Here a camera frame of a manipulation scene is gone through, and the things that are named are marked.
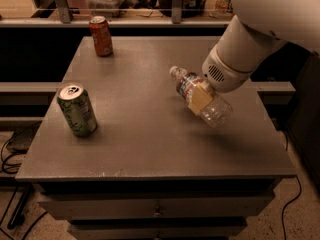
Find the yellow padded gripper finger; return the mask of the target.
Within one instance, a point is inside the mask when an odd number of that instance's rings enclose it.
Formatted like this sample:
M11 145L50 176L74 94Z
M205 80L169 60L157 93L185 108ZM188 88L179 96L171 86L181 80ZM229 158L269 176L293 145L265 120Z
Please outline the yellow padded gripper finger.
M197 116L213 101L211 93L206 91L201 84L197 84L193 90L188 108Z

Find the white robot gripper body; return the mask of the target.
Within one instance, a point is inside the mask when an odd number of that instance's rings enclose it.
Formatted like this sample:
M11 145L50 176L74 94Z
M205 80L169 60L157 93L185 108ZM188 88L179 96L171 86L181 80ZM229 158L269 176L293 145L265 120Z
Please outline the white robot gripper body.
M216 44L202 65L202 73L219 93L227 93L242 86L254 71L254 65L238 55L224 55Z

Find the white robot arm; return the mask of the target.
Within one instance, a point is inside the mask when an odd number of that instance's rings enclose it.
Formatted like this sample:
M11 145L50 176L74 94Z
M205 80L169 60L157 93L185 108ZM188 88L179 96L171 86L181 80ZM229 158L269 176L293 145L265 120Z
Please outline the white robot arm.
M189 108L203 113L216 93L239 88L286 43L320 54L320 0L231 0L234 16L202 65L205 82Z

